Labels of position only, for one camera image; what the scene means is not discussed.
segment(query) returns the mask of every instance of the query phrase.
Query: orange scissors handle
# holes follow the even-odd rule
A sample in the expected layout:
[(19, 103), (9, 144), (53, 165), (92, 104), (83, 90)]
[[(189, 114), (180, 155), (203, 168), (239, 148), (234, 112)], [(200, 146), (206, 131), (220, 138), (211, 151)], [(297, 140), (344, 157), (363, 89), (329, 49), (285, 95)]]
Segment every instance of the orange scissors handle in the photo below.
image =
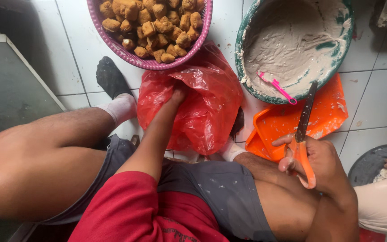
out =
[(304, 185), (307, 189), (313, 189), (316, 187), (316, 176), (314, 175), (313, 169), (311, 168), (310, 162), (307, 158), (307, 147), (305, 141), (301, 143), (297, 143), (295, 140), (295, 137), (292, 139), (292, 142), (287, 145), (285, 149), (285, 155), (287, 149), (291, 149), (293, 152), (293, 158), (301, 162), (302, 167), (304, 168), (304, 172), (306, 174), (306, 177), (308, 181), (306, 181), (301, 176), (297, 175), (300, 179), (301, 183)]

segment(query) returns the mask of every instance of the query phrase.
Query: orange tray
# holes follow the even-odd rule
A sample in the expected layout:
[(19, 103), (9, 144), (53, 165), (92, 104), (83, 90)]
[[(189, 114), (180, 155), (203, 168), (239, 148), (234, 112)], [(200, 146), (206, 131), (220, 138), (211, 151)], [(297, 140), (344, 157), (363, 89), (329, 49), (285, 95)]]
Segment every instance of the orange tray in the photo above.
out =
[[(297, 105), (270, 105), (257, 113), (253, 117), (255, 130), (247, 139), (245, 149), (273, 162), (279, 162), (284, 156), (284, 146), (274, 147), (271, 143), (297, 130), (304, 103), (305, 100)], [(348, 117), (340, 75), (336, 73), (316, 93), (307, 135), (320, 139), (339, 129)]]

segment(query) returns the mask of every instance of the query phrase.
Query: red shirt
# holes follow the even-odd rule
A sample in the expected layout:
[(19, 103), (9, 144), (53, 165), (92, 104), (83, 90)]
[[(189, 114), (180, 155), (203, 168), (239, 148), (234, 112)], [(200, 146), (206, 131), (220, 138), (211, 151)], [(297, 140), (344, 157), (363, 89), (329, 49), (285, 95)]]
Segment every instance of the red shirt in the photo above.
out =
[(210, 207), (184, 192), (157, 193), (152, 176), (114, 175), (96, 193), (69, 242), (225, 241)]

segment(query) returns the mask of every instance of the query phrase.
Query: pink plastic spoon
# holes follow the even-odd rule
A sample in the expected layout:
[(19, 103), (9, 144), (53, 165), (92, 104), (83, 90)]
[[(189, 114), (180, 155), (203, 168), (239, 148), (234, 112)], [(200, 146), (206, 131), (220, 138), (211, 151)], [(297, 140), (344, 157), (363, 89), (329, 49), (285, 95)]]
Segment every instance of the pink plastic spoon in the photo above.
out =
[(289, 103), (290, 103), (290, 104), (292, 104), (292, 105), (297, 104), (297, 100), (296, 100), (295, 98), (289, 96), (289, 94), (288, 94), (287, 92), (285, 92), (285, 90), (283, 90), (283, 88), (281, 88), (281, 87), (279, 86), (279, 82), (278, 82), (276, 79), (274, 79), (273, 81), (265, 80), (265, 79), (264, 79), (264, 74), (265, 74), (265, 73), (263, 73), (263, 72), (261, 72), (261, 71), (258, 71), (256, 74), (257, 74), (262, 80), (264, 80), (264, 81), (266, 81), (266, 82), (269, 82), (269, 83), (271, 83), (273, 86), (275, 86), (276, 89), (279, 90), (279, 91), (283, 94), (283, 96), (285, 96), (285, 97), (289, 100)]

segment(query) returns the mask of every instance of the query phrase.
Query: green bowl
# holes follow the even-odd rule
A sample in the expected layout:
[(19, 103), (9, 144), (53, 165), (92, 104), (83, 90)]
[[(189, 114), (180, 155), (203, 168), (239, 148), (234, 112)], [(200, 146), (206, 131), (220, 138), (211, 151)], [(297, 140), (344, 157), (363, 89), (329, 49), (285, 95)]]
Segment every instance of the green bowl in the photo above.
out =
[[(237, 40), (235, 44), (235, 65), (237, 68), (237, 73), (238, 77), (241, 81), (241, 79), (244, 77), (244, 68), (243, 68), (243, 56), (241, 53), (243, 53), (243, 46), (244, 46), (244, 35), (245, 31), (248, 31), (250, 21), (252, 17), (255, 15), (257, 12), (258, 8), (261, 6), (263, 2), (266, 0), (257, 0), (255, 1), (246, 15), (243, 17), (243, 20), (241, 22), (240, 28), (238, 30), (237, 34)], [(345, 34), (342, 35), (342, 38), (347, 41), (347, 47), (344, 51), (344, 53), (338, 57), (336, 57), (332, 63), (332, 70), (328, 75), (323, 76), (321, 79), (318, 79), (318, 88), (320, 89), (322, 86), (324, 86), (332, 76), (337, 72), (338, 68), (341, 66), (341, 63), (344, 60), (344, 57), (346, 56), (347, 51), (349, 50), (350, 42), (352, 40), (352, 33), (353, 33), (353, 25), (354, 25), (354, 19), (353, 19), (353, 11), (352, 11), (352, 6), (350, 4), (350, 0), (342, 0), (343, 4), (347, 7), (348, 9), (348, 14), (343, 14), (340, 12), (339, 16), (336, 16), (335, 20), (338, 23), (343, 24), (347, 19), (351, 19), (351, 24), (350, 28), (348, 31), (345, 32)], [(326, 43), (322, 44), (323, 47), (328, 47)], [(286, 98), (280, 98), (280, 97), (271, 97), (271, 96), (264, 96), (260, 93), (258, 93), (256, 90), (254, 90), (251, 87), (248, 87), (246, 83), (243, 83), (244, 87), (246, 90), (250, 92), (254, 97), (256, 97), (259, 100), (262, 100), (264, 102), (272, 103), (272, 104), (288, 104), (289, 101)], [(300, 101), (304, 98), (307, 97), (308, 90), (304, 94), (294, 96), (297, 101)]]

